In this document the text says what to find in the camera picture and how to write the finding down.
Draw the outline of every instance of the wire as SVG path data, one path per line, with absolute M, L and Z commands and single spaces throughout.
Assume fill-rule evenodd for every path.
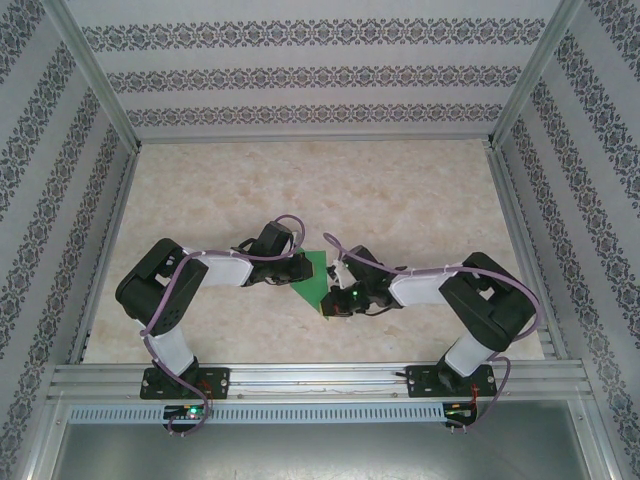
M 489 405 L 487 405 L 487 408 L 485 408 L 485 410 L 482 413 L 482 415 L 480 415 L 476 419 L 476 421 L 473 422 L 471 425 L 466 425 L 466 426 L 462 425 L 457 420 L 447 419 L 448 423 L 453 423 L 453 424 L 456 424 L 458 426 L 464 426 L 465 428 L 463 430 L 464 430 L 465 433 L 467 431 L 469 431 L 469 430 L 472 430 L 472 429 L 476 428 L 480 422 L 484 421 L 484 419 L 487 417 L 487 415 L 489 414 L 491 409 L 495 406 L 496 402 L 498 401 L 498 398 L 500 398 L 500 395 L 502 395 L 502 391 L 504 390 L 504 387 L 507 384 L 507 380 L 509 380 L 509 375 L 511 375 L 511 360 L 509 360 L 507 357 L 496 357 L 494 360 L 498 361 L 498 362 L 500 362 L 500 361 L 506 362 L 507 370 L 504 372 L 504 377 L 502 377 L 502 382 L 500 382 L 500 386 L 498 387 L 498 390 L 496 391 L 496 394 L 493 396 L 493 398 L 489 402 Z
M 220 256 L 220 257 L 238 257 L 238 258 L 244 258 L 245 260 L 259 260 L 259 261 L 263 261 L 263 262 L 274 262 L 276 260 L 282 260 L 283 258 L 287 258 L 287 257 L 290 257 L 291 255 L 293 255 L 296 252 L 296 250 L 298 248 L 300 248 L 300 246 L 302 245 L 302 242 L 304 242 L 304 237 L 305 237 L 306 230 L 305 230 L 304 223 L 302 222 L 302 220 L 300 220 L 300 218 L 296 217 L 295 215 L 290 215 L 290 214 L 286 213 L 284 215 L 280 215 L 279 217 L 277 217 L 275 219 L 275 221 L 279 222 L 280 220 L 283 220 L 285 218 L 289 218 L 291 220 L 294 220 L 294 221 L 296 221 L 298 223 L 298 225 L 300 225 L 300 235 L 299 235 L 299 238 L 297 238 L 296 241 L 291 245 L 291 248 L 287 252 L 285 252 L 285 253 L 283 253 L 281 255 L 276 255 L 275 257 L 258 257 L 258 256 L 255 256 L 255 255 L 247 255 L 247 254 L 244 254 L 244 253 L 239 253 L 239 252 L 234 252 L 234 251 L 222 251 L 222 250 L 197 251 L 197 252 L 193 252 L 193 253 L 190 253 L 188 255 L 185 255 L 185 257 L 180 261 L 180 263 L 176 267 L 175 271 L 173 272 L 171 280 L 167 284 L 167 286 L 166 286 L 166 288 L 164 290 L 164 293 L 162 295 L 162 299 L 160 300 L 160 303 L 158 304 L 158 307 L 156 308 L 156 311 L 154 312 L 153 316 L 151 317 L 151 320 L 147 324 L 146 328 L 144 330 L 140 331 L 140 336 L 142 337 L 142 341 L 144 342 L 144 346 L 147 348 L 147 351 L 151 355 L 151 358 L 153 358 L 153 361 L 158 366 L 158 368 L 160 368 L 160 370 L 162 370 L 164 373 L 166 373 L 172 380 L 177 382 L 179 385 L 182 385 L 184 388 L 186 388 L 186 389 L 190 390 L 191 392 L 195 393 L 196 395 L 198 395 L 198 397 L 200 397 L 202 399 L 203 406 L 204 406 L 204 409 L 205 409 L 204 415 L 202 416 L 200 421 L 197 424 L 195 424 L 192 428 L 190 428 L 186 432 L 180 432 L 180 436 L 181 437 L 186 437 L 187 435 L 191 435 L 191 434 L 195 433 L 196 431 L 198 431 L 200 428 L 202 428 L 202 426 L 207 421 L 207 418 L 209 418 L 209 415 L 211 414 L 211 407 L 209 405 L 209 400 L 207 399 L 207 396 L 204 393 L 202 393 L 200 390 L 195 388 L 193 385 L 191 385 L 191 384 L 185 382 L 184 380 L 182 380 L 178 375 L 173 373 L 169 369 L 169 367 L 167 367 L 164 363 L 162 363 L 162 361 L 158 358 L 158 354 L 156 353 L 156 351 L 153 349 L 153 346 L 151 345 L 151 341 L 149 340 L 149 335 L 150 335 L 151 331 L 153 330 L 153 327 L 155 327 L 156 323 L 160 319 L 160 316 L 162 315 L 162 312 L 164 311 L 164 308 L 166 307 L 167 302 L 169 301 L 169 297 L 171 296 L 171 292 L 173 292 L 173 289 L 174 289 L 174 287 L 176 285 L 178 277 L 180 276 L 180 273 L 182 272 L 182 270 L 184 269 L 185 265 L 187 264 L 187 262 L 189 260 L 192 260 L 192 259 L 198 258 L 198 257 L 202 257 L 202 256 L 205 256 L 205 257 L 219 257 Z M 176 431 L 174 431 L 172 429 L 172 425 L 173 425 L 174 419 L 175 419 L 175 417 L 171 417 L 171 419 L 169 420 L 169 423 L 167 425 L 167 430 L 169 430 L 169 435 L 173 435 L 175 433 L 178 433 L 178 432 L 176 432 Z
M 365 312 L 364 314 L 365 314 L 367 317 L 377 317 L 378 315 L 382 315 L 383 313 L 388 312 L 389 310 L 391 310 L 391 307 L 383 308 L 382 310 L 378 310 L 378 311 L 377 311 L 377 312 L 375 312 L 375 313 L 367 313 L 367 312 Z
M 516 337 L 513 339 L 514 342 L 517 342 L 518 340 L 522 340 L 523 338 L 531 335 L 538 328 L 542 320 L 542 307 L 540 306 L 540 302 L 538 301 L 538 298 L 535 296 L 535 294 L 521 282 L 511 277 L 507 277 L 506 275 L 492 272 L 491 270 L 485 270 L 483 268 L 463 267 L 463 266 L 446 266 L 446 267 L 435 267 L 435 268 L 423 268 L 423 269 L 417 269 L 417 270 L 416 269 L 398 270 L 397 268 L 386 267 L 379 263 L 372 262 L 371 260 L 367 260 L 366 258 L 356 255 L 355 253 L 351 253 L 349 250 L 344 248 L 340 243 L 340 241 L 336 237 L 331 235 L 329 232 L 325 232 L 322 236 L 327 242 L 329 242 L 330 245 L 338 249 L 341 256 L 346 255 L 347 257 L 351 257 L 360 263 L 364 263 L 365 265 L 369 265 L 370 267 L 377 268 L 379 270 L 382 270 L 383 272 L 393 273 L 395 275 L 439 275 L 441 273 L 446 273 L 446 272 L 475 273 L 476 275 L 483 275 L 485 277 L 491 277 L 496 280 L 500 280 L 501 282 L 504 282 L 507 285 L 511 285 L 512 287 L 517 288 L 531 302 L 531 304 L 535 308 L 536 313 L 534 315 L 533 324 L 524 332 L 520 333 L 519 335 L 516 335 Z
M 375 263 L 370 260 L 367 260 L 366 258 L 362 258 L 361 256 L 356 255 L 355 253 L 351 253 L 349 250 L 344 248 L 340 243 L 340 241 L 329 232 L 325 232 L 322 236 L 327 242 L 329 242 L 330 245 L 338 249 L 338 251 L 340 252 L 339 258 L 342 258 L 343 256 L 346 255 L 347 257 L 351 257 L 360 263 L 364 263 L 365 265 L 369 265 L 370 267 L 377 268 L 379 270 L 382 270 L 383 272 L 393 273 L 396 275 L 436 275 L 436 274 L 441 274 L 445 272 L 475 273 L 476 275 L 484 275 L 485 277 L 491 277 L 496 280 L 500 280 L 501 282 L 504 282 L 507 285 L 511 285 L 512 287 L 517 288 L 531 302 L 531 304 L 535 308 L 536 313 L 534 316 L 533 324 L 524 332 L 520 333 L 519 335 L 516 335 L 516 337 L 513 339 L 514 342 L 517 342 L 518 340 L 522 340 L 523 338 L 531 335 L 538 328 L 538 326 L 540 325 L 540 322 L 542 321 L 542 307 L 540 306 L 540 302 L 538 301 L 538 298 L 524 284 L 522 284 L 521 282 L 513 278 L 507 277 L 500 273 L 492 272 L 491 270 L 485 270 L 483 268 L 473 268 L 473 267 L 463 267 L 463 266 L 446 266 L 446 267 L 437 267 L 437 268 L 424 268 L 424 269 L 418 269 L 418 270 L 398 270 L 397 268 L 386 267 L 379 263 Z M 489 361 L 502 360 L 507 362 L 507 371 L 505 372 L 504 378 L 502 379 L 502 383 L 500 384 L 500 387 L 498 388 L 493 399 L 491 399 L 491 402 L 489 402 L 489 405 L 487 406 L 482 416 L 478 418 L 473 423 L 473 425 L 477 425 L 480 419 L 484 419 L 484 417 L 487 416 L 487 413 L 493 408 L 495 403 L 498 401 L 498 398 L 500 398 L 500 395 L 502 394 L 502 390 L 504 390 L 504 386 L 506 385 L 507 380 L 509 379 L 509 374 L 511 373 L 511 361 L 507 357 L 499 357 L 498 355 L 499 355 L 499 352 L 494 352 L 487 360 Z

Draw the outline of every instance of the beige floor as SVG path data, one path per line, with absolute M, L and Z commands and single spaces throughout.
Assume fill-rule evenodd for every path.
M 114 299 L 160 238 L 235 246 L 285 212 L 305 248 L 366 245 L 389 265 L 440 266 L 482 250 L 518 275 L 480 141 L 147 145 L 135 173 L 85 362 L 147 363 L 139 328 Z M 321 317 L 289 287 L 201 289 L 181 325 L 201 362 L 437 360 L 464 331 L 448 306 L 375 318 Z M 514 359 L 543 358 L 537 335 Z

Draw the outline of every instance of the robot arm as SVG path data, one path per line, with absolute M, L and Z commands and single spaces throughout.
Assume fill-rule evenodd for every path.
M 179 322 L 196 291 L 200 287 L 215 285 L 248 287 L 260 282 L 285 285 L 311 278 L 313 265 L 304 253 L 269 261 L 269 258 L 281 255 L 287 244 L 293 248 L 293 233 L 272 221 L 257 239 L 250 238 L 232 249 L 243 256 L 219 252 L 218 255 L 202 255 L 187 260 L 175 279 L 166 305 L 146 337 L 155 363 L 164 365 L 172 374 L 194 385 L 198 360 L 188 347 Z M 171 239 L 162 239 L 120 282 L 116 300 L 143 329 L 150 325 L 178 265 L 193 252 Z
M 358 261 L 360 257 L 384 267 L 363 246 L 350 253 L 353 256 L 334 262 L 329 269 L 340 285 L 333 286 L 322 300 L 323 314 L 369 314 L 373 303 L 382 308 L 380 312 L 419 304 L 448 304 L 467 327 L 437 366 L 438 380 L 451 392 L 464 386 L 496 352 L 505 351 L 535 314 L 535 306 L 514 285 L 458 271 L 493 272 L 519 284 L 484 253 L 471 254 L 462 264 L 451 266 L 450 271 L 403 275 Z

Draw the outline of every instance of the black plastic housing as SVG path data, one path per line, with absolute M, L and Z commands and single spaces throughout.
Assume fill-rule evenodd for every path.
M 383 265 L 362 245 L 352 248 L 350 252 Z M 384 309 L 402 308 L 389 292 L 389 286 L 396 277 L 395 274 L 365 265 L 352 257 L 346 257 L 342 262 L 357 282 L 344 290 L 337 286 L 331 287 L 329 293 L 320 302 L 323 315 L 350 317 L 354 313 L 366 313 L 372 303 Z
M 462 265 L 513 278 L 482 252 L 472 253 Z M 490 288 L 493 293 L 485 299 L 480 292 Z M 473 337 L 496 352 L 504 352 L 535 313 L 524 293 L 486 276 L 476 278 L 471 273 L 457 273 L 447 279 L 439 290 Z
M 249 255 L 257 257 L 276 257 L 287 243 L 293 240 L 293 233 L 284 225 L 271 221 L 265 225 L 260 236 L 249 247 Z
M 116 300 L 127 315 L 149 324 L 165 291 L 156 277 L 170 278 L 185 256 L 182 247 L 169 238 L 163 238 L 149 250 L 116 289 Z M 205 264 L 195 259 L 185 264 L 151 335 L 167 333 L 180 322 L 207 270 Z

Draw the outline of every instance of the aluminum frame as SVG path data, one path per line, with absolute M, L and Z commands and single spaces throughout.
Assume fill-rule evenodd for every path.
M 224 365 L 231 370 L 228 399 L 215 401 L 213 406 L 282 405 L 286 408 L 287 405 L 350 405 L 358 409 L 375 405 L 381 409 L 393 409 L 406 405 L 441 404 L 441 398 L 409 398 L 405 380 L 395 375 L 396 372 L 404 371 L 407 365 L 408 363 Z M 148 367 L 149 365 L 98 364 L 56 367 L 35 433 L 34 445 L 27 458 L 26 468 L 18 478 L 31 480 L 52 477 L 74 407 L 118 406 L 120 410 L 133 411 L 141 405 L 162 407 L 181 403 L 139 398 L 143 372 Z M 496 381 L 500 382 L 505 366 L 495 362 L 493 367 Z M 469 399 L 457 397 L 448 400 Z M 603 437 L 604 425 L 580 360 L 514 361 L 509 383 L 499 401 L 536 400 L 566 401 L 571 409 L 576 435 L 591 477 L 620 478 L 611 446 L 603 441 L 603 438 L 607 438 L 606 435 Z M 121 424 L 122 421 L 105 417 L 103 423 Z

